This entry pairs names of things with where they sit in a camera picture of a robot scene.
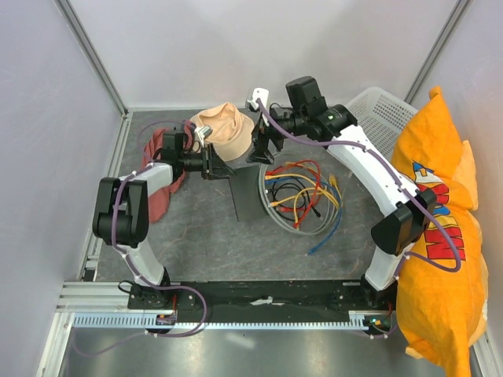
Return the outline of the black network switch box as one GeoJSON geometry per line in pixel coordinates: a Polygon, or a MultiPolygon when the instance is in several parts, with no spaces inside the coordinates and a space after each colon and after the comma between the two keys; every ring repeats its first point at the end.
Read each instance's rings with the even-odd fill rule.
{"type": "Polygon", "coordinates": [[[258,165],[236,169],[229,178],[229,186],[238,221],[254,221],[267,216],[259,194],[258,165]]]}

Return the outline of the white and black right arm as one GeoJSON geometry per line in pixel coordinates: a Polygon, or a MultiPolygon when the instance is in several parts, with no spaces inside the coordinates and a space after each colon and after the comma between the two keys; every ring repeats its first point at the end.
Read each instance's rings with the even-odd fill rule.
{"type": "Polygon", "coordinates": [[[251,133],[252,150],[247,161],[273,163],[269,146],[280,151],[289,139],[325,148],[365,186],[384,217],[371,229],[376,249],[365,272],[367,284],[359,296],[365,307],[378,309],[388,300],[387,288],[395,281],[401,259],[428,227],[436,195],[430,189],[419,190],[400,174],[345,106],[329,106],[315,78],[292,80],[286,90],[291,105],[283,112],[268,110],[268,90],[255,88],[251,92],[248,107],[259,113],[259,121],[251,133]]]}

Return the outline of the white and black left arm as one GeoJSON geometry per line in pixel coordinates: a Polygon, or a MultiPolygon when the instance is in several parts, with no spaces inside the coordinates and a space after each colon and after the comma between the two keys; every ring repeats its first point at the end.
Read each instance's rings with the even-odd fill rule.
{"type": "Polygon", "coordinates": [[[157,260],[147,240],[149,197],[174,184],[184,173],[199,172],[207,180],[234,175],[207,141],[212,129],[193,132],[199,149],[184,131],[165,130],[162,145],[147,157],[145,167],[120,178],[99,182],[92,229],[94,235],[113,247],[133,274],[134,282],[147,287],[145,300],[156,309],[170,305],[172,290],[166,268],[157,260]]]}

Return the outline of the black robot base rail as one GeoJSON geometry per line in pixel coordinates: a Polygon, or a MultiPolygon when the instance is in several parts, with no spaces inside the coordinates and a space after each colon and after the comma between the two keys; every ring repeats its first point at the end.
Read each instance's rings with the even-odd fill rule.
{"type": "Polygon", "coordinates": [[[350,312],[389,313],[397,286],[374,291],[364,280],[184,282],[169,291],[118,285],[128,309],[172,311],[186,320],[347,320],[350,312]]]}

